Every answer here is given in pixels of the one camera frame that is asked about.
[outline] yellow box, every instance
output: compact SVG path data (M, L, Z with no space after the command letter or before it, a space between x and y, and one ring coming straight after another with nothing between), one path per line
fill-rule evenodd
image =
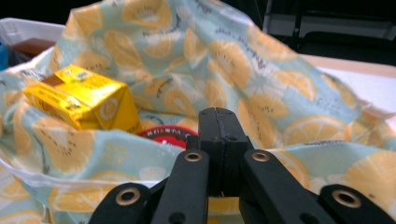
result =
M32 105L78 130L142 131L125 83L73 64L24 88L23 93Z

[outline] red lid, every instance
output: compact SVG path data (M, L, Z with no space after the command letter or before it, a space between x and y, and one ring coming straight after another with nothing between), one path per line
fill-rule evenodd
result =
M160 125L139 133L140 136L152 139L158 143L186 148L187 136L197 135L191 129L178 125Z

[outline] reusable bag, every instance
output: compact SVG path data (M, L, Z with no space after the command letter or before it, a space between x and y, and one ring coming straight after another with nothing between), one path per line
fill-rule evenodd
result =
M0 223L88 223L117 185L169 176L183 149L77 131L27 103L23 87L70 63L127 83L145 129L197 131L199 111L232 110L305 188L350 186L396 220L394 114L219 1L111 0L73 9L52 49L0 73ZM238 199L211 198L208 221L242 223Z

